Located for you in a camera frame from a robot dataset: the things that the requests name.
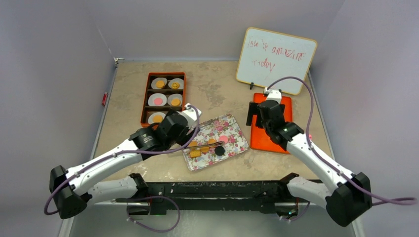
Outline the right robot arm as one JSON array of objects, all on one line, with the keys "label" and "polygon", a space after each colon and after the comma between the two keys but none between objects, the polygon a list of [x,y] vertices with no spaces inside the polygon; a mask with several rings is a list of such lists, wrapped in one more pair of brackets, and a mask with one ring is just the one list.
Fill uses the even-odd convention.
[{"label": "right robot arm", "polygon": [[280,199],[305,199],[324,208],[331,219],[348,226],[372,206],[372,198],[359,190],[371,190],[369,178],[362,172],[354,174],[310,142],[306,133],[294,122],[286,122],[285,105],[275,100],[250,102],[246,125],[252,123],[264,130],[269,139],[302,161],[321,180],[315,183],[300,176],[277,188]]}]

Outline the round orange cookie top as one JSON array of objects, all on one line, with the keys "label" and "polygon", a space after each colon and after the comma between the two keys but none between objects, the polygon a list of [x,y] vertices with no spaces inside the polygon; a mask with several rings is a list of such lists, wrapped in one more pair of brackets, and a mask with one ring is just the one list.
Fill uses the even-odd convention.
[{"label": "round orange cookie top", "polygon": [[156,88],[158,88],[158,89],[162,89],[162,88],[164,88],[165,87],[165,81],[164,80],[159,80],[159,81],[156,81]]}]

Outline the flower shaped yellow cookie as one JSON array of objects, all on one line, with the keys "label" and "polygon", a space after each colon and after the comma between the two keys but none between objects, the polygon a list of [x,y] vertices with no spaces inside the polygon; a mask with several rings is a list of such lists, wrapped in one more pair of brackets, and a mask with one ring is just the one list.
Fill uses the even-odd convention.
[{"label": "flower shaped yellow cookie", "polygon": [[180,84],[176,81],[172,81],[170,84],[171,89],[179,89],[180,88]]}]

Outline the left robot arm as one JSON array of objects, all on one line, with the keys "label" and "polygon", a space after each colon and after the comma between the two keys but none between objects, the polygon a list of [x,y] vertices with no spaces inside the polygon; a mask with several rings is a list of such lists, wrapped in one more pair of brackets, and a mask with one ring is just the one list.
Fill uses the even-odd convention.
[{"label": "left robot arm", "polygon": [[145,200],[147,188],[140,175],[129,175],[119,181],[104,179],[152,156],[186,148],[199,131],[201,114],[199,109],[187,104],[183,111],[169,111],[162,122],[138,129],[115,148],[86,163],[71,168],[54,167],[50,171],[51,195],[44,214],[69,219],[98,202],[118,198]]}]

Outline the orange cookie box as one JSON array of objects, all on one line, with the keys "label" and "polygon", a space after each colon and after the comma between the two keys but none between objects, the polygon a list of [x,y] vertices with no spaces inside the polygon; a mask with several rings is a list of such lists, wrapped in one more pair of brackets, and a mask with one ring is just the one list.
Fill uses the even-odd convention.
[{"label": "orange cookie box", "polygon": [[[155,78],[166,78],[167,79],[167,84],[165,86],[164,89],[152,89],[151,88],[151,82],[153,79]],[[169,88],[168,86],[168,82],[174,78],[181,78],[184,80],[184,89],[182,90],[174,90]],[[172,95],[172,94],[181,94],[183,99],[182,99],[182,105],[181,106],[170,106],[166,103],[166,105],[164,106],[149,106],[147,101],[148,98],[151,94],[154,93],[162,93],[164,94],[167,98]],[[148,117],[151,115],[151,113],[155,113],[155,112],[163,112],[165,114],[168,113],[169,109],[173,109],[175,111],[179,111],[181,112],[183,110],[183,106],[186,103],[186,74],[184,72],[160,72],[160,73],[149,73],[148,78],[147,78],[147,83],[146,83],[146,89],[145,89],[145,95],[144,95],[144,103],[143,103],[143,109],[142,109],[142,113],[141,113],[141,118],[140,118],[140,124],[142,125],[142,127],[148,127],[150,124],[148,123]]]}]

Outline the metal serving tongs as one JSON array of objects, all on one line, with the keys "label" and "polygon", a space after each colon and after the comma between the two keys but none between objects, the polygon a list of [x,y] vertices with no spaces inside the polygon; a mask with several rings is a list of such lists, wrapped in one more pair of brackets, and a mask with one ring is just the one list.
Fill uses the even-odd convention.
[{"label": "metal serving tongs", "polygon": [[194,147],[188,147],[187,146],[185,149],[188,149],[188,150],[196,150],[196,149],[200,149],[200,148],[203,148],[203,147],[215,148],[217,146],[223,146],[223,145],[224,145],[223,142],[218,141],[218,142],[216,142],[214,144],[210,144],[210,145],[208,143],[206,143],[206,144],[203,144],[203,145],[198,145],[197,144],[197,146],[194,146]]}]

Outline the orange box lid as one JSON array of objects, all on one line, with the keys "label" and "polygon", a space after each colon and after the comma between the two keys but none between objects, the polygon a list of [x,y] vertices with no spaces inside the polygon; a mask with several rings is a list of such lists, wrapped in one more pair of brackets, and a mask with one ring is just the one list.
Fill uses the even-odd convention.
[{"label": "orange box lid", "polygon": [[[293,104],[292,98],[288,96],[282,96],[281,104],[285,105],[284,119],[286,122],[293,122]],[[250,148],[253,150],[260,150],[266,152],[274,152],[289,155],[288,151],[282,149],[279,145],[274,144],[269,136],[265,133],[263,128],[256,126],[256,117],[254,114],[252,117],[251,131],[250,131]]]}]

